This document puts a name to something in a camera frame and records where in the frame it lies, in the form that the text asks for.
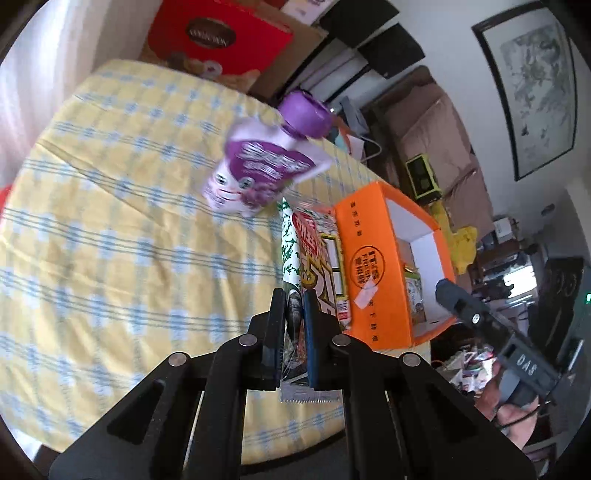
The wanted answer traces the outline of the person's right hand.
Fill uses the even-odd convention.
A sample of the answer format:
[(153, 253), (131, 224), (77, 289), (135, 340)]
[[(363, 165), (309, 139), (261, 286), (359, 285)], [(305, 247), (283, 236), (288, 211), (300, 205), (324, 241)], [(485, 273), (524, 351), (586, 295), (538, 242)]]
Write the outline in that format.
[(529, 404), (520, 407), (510, 403), (501, 403), (501, 393), (497, 376), (501, 364), (495, 362), (492, 367), (492, 379), (486, 384), (475, 407), (489, 420), (496, 420), (506, 432), (506, 436), (522, 450), (530, 440), (536, 426), (540, 401), (536, 397)]

